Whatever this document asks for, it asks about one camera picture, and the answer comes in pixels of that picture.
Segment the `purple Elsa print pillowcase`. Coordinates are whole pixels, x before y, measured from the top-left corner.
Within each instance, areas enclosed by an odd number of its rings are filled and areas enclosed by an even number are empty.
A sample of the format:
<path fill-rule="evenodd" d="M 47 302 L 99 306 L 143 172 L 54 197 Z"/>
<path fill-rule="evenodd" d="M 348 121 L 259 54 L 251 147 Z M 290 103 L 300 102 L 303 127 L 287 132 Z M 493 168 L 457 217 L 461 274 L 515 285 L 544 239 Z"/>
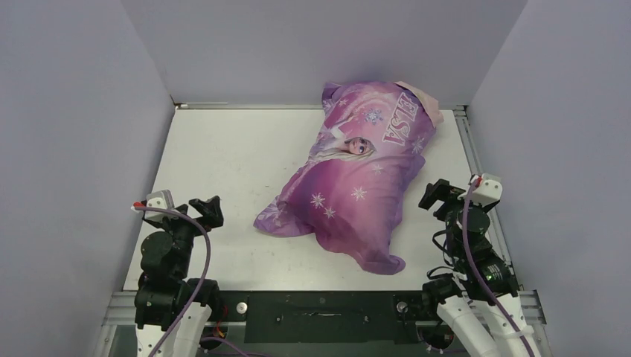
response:
<path fill-rule="evenodd" d="M 328 83 L 324 122 L 305 164 L 257 215 L 254 227 L 277 237 L 313 234 L 364 271 L 397 274 L 390 251 L 403 197 L 443 122 L 438 101 L 398 82 Z"/>

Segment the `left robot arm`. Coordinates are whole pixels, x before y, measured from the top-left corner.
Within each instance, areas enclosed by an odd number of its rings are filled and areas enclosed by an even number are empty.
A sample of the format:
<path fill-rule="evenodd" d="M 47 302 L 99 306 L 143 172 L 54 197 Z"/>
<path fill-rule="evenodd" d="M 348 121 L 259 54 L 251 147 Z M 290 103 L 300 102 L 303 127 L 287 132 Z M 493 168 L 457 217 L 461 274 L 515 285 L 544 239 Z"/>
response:
<path fill-rule="evenodd" d="M 194 240 L 224 223 L 220 198 L 191 199 L 175 206 L 169 190 L 152 193 L 132 205 L 155 231 L 141 243 L 141 275 L 135 294 L 135 333 L 138 356 L 195 356 L 205 325 L 227 314 L 219 284 L 206 277 L 211 254 L 205 254 L 202 273 L 188 276 Z"/>

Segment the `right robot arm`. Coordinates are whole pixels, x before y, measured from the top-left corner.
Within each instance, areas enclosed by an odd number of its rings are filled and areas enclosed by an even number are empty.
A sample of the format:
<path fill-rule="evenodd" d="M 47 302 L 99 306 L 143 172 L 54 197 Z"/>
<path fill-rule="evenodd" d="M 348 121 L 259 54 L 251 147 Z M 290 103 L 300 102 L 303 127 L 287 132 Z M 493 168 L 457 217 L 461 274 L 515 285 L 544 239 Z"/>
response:
<path fill-rule="evenodd" d="M 518 283 L 487 238 L 489 212 L 499 203 L 498 178 L 474 175 L 467 189 L 445 179 L 428 184 L 420 208 L 440 207 L 434 217 L 445 224 L 435 236 L 449 268 L 423 284 L 422 312 L 445 323 L 470 356 L 540 356 L 528 325 Z"/>

